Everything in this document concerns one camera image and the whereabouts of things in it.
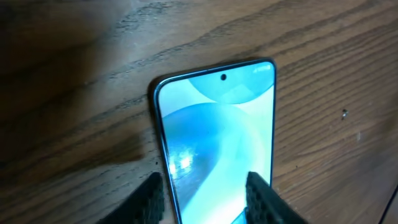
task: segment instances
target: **phone frame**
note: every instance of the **phone frame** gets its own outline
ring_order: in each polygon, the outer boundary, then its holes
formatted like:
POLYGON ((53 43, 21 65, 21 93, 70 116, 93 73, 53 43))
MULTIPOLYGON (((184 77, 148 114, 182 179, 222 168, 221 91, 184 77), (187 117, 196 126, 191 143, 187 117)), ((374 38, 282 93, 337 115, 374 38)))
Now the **phone frame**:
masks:
POLYGON ((169 75, 162 75, 155 80, 152 81, 152 83, 149 86, 149 101, 150 101, 150 108, 151 108, 151 113, 154 119, 154 126, 157 134, 157 140, 159 143, 159 146, 161 147, 161 153, 162 153, 162 160, 164 163, 164 169, 166 171, 166 179, 167 179, 167 185, 169 186, 169 195, 171 198, 171 203, 173 206, 174 210, 174 216, 175 220, 177 221, 178 224, 182 224, 182 219, 181 219, 181 213, 180 213, 180 207, 178 205, 178 200, 177 200, 177 192, 175 191, 175 186, 172 180, 172 177, 170 175, 170 169, 169 169, 169 162, 167 159, 168 155, 168 150, 166 146, 166 139, 165 139, 165 133, 164 133, 164 127, 162 123, 162 115, 160 113, 160 105, 159 105, 159 91, 162 89, 162 87, 170 82, 178 81, 178 80, 183 80, 187 78, 193 78, 197 77, 200 75, 207 75, 210 73, 215 73, 215 72, 222 72, 225 70, 230 70, 234 68, 239 68, 239 67, 244 67, 248 65, 254 65, 257 63, 262 63, 262 62, 269 62, 273 64, 274 66, 274 100, 273 100, 273 112, 272 112, 272 137, 271 137, 271 177, 270 177, 270 187, 272 187, 272 173, 273 173, 273 168, 274 168, 274 133, 275 133, 275 104, 276 104, 276 81, 277 81, 277 67, 276 63, 273 61, 271 58, 258 58, 254 60, 245 60, 242 62, 235 62, 235 63, 227 63, 227 64, 222 64, 222 65, 212 65, 209 67, 203 67, 203 68, 198 68, 196 70, 190 70, 190 71, 184 71, 184 72, 178 72, 178 73, 172 73, 169 75))

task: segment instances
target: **black textured object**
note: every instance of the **black textured object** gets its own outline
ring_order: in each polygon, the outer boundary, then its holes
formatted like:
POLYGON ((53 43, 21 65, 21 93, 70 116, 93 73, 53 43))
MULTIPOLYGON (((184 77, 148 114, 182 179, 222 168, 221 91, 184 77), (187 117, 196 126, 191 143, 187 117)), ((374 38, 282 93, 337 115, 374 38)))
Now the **black textured object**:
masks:
POLYGON ((246 181, 247 224, 307 224, 256 172, 246 181))
POLYGON ((163 181, 160 173, 154 172, 99 224, 158 224, 163 213, 163 181))

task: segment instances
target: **smartphone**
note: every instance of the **smartphone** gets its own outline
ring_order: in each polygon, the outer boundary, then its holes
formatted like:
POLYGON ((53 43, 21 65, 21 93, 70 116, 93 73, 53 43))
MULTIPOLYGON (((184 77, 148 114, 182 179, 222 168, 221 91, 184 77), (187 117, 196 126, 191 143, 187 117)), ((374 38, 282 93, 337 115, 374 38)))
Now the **smartphone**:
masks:
POLYGON ((236 223, 246 177, 272 181, 276 66, 269 58, 163 77, 151 94, 179 223, 236 223))

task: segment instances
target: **wooden table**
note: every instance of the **wooden table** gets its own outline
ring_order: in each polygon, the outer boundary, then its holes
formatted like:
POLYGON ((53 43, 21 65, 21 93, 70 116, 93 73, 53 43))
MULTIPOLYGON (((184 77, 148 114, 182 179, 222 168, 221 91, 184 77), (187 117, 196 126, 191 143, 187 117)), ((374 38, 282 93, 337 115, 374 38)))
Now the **wooden table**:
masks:
POLYGON ((257 56, 279 67, 274 189, 310 223, 377 223, 398 184, 397 11, 383 0, 1 1, 0 223, 96 222, 162 172, 149 82, 257 56))

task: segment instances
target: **wood grain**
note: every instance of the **wood grain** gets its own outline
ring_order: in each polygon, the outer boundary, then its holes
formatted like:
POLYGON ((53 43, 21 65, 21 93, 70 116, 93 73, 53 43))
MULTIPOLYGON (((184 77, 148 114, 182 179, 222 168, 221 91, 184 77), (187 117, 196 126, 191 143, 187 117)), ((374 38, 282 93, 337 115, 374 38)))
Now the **wood grain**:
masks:
POLYGON ((2 0, 0 223, 104 217, 162 172, 149 82, 248 57, 278 65, 274 189, 310 223, 378 222, 398 184, 397 11, 394 0, 2 0))

